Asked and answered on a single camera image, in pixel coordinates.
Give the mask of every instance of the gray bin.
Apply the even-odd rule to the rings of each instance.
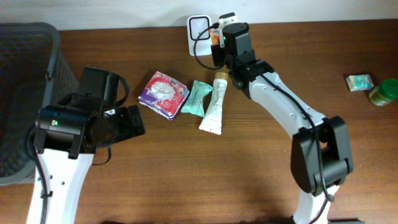
[[[77,88],[53,26],[0,24],[0,185],[33,182],[25,134],[41,107]]]

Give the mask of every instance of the green jar lid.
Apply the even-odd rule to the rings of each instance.
[[[395,78],[384,80],[380,85],[379,92],[389,100],[398,98],[398,80]]]

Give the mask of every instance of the table surface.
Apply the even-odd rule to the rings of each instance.
[[[257,58],[269,62],[304,102],[347,123],[354,172],[328,217],[367,223],[398,219],[398,102],[372,105],[350,92],[345,76],[370,73],[375,83],[398,75],[398,20],[258,24],[250,29]],[[189,56],[185,27],[62,31],[61,50],[74,74],[83,67],[126,78],[137,97],[164,72],[192,87],[214,72]],[[211,65],[211,57],[202,60]],[[88,171],[76,223],[237,223],[291,216],[299,187],[290,173],[291,142],[259,104],[228,85],[223,133],[199,130],[200,117],[167,121],[139,105],[147,133],[113,147]],[[105,149],[95,162],[106,160]],[[0,222],[24,223],[32,185],[0,188]]]

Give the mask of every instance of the jar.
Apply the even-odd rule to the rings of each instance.
[[[398,80],[389,78],[376,86],[369,94],[370,101],[377,106],[384,106],[398,98]]]

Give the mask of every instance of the white wall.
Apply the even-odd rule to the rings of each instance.
[[[398,0],[0,0],[0,22],[48,22],[60,30],[184,26],[186,18],[235,12],[240,21],[398,18]]]

